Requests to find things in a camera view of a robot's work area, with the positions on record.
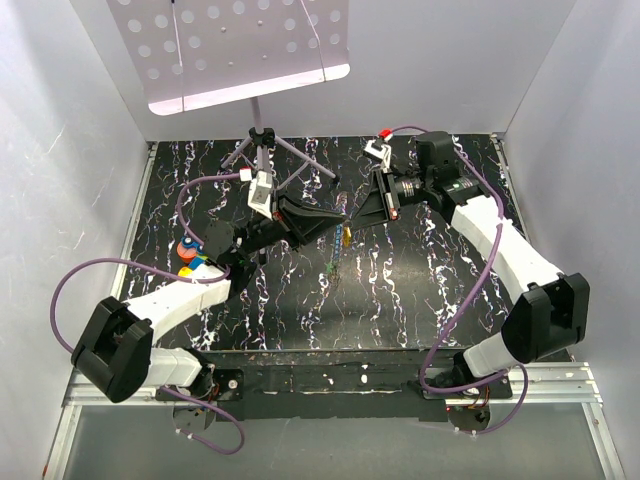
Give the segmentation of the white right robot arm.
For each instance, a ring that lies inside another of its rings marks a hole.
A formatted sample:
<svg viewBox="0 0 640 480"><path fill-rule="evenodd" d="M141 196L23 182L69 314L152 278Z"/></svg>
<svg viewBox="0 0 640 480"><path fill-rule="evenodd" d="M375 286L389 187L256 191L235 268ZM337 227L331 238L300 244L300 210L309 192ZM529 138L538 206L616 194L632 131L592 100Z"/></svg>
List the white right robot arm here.
<svg viewBox="0 0 640 480"><path fill-rule="evenodd" d="M450 371L433 379L421 372L421 388L430 394L475 397L511 368L582 342L588 281L579 273L563 273L519 233L506 218L501 197L473 168L456 137L445 131L423 132L415 140L416 169L401 173L392 165L392 136L392 131L383 130L364 148L365 156L377 164L351 229L395 221L403 207L426 203L481 254L485 267L440 341L449 336L491 273L513 304L500 331L456 354Z"/></svg>

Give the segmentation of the yellow capped key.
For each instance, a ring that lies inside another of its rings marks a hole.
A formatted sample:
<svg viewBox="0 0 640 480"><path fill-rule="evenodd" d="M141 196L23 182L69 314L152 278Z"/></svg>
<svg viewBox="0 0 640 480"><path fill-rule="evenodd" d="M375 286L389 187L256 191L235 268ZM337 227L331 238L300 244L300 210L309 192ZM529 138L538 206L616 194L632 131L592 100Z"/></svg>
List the yellow capped key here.
<svg viewBox="0 0 640 480"><path fill-rule="evenodd" d="M351 238L352 238L352 234L351 234L350 228L348 226L345 226L343 228L343 233L342 233L342 244L345 247L348 247L351 244Z"/></svg>

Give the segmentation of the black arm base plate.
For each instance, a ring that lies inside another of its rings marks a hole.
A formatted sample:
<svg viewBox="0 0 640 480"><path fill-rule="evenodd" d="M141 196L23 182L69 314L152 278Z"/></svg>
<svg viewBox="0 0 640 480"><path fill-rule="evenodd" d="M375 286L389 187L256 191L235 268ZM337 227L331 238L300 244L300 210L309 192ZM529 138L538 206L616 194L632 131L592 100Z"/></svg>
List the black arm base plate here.
<svg viewBox="0 0 640 480"><path fill-rule="evenodd" d="M413 418L445 422L448 398L419 384L418 349L203 351L186 393L239 420Z"/></svg>

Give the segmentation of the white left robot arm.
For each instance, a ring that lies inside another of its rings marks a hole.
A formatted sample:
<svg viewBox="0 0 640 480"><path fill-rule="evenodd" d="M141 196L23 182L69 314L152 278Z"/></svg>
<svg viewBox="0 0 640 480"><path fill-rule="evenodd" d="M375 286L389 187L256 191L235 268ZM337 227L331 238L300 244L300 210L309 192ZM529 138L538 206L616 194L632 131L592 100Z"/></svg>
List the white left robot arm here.
<svg viewBox="0 0 640 480"><path fill-rule="evenodd" d="M280 241L307 245L344 220L338 212L282 195L270 218L244 227L210 222L200 243L205 259L188 276L141 297L108 297L96 306L72 365L113 403L142 387L176 386L190 399L205 398L213 386L207 362L188 349L159 348L157 342L201 311L239 295L257 269L252 254Z"/></svg>

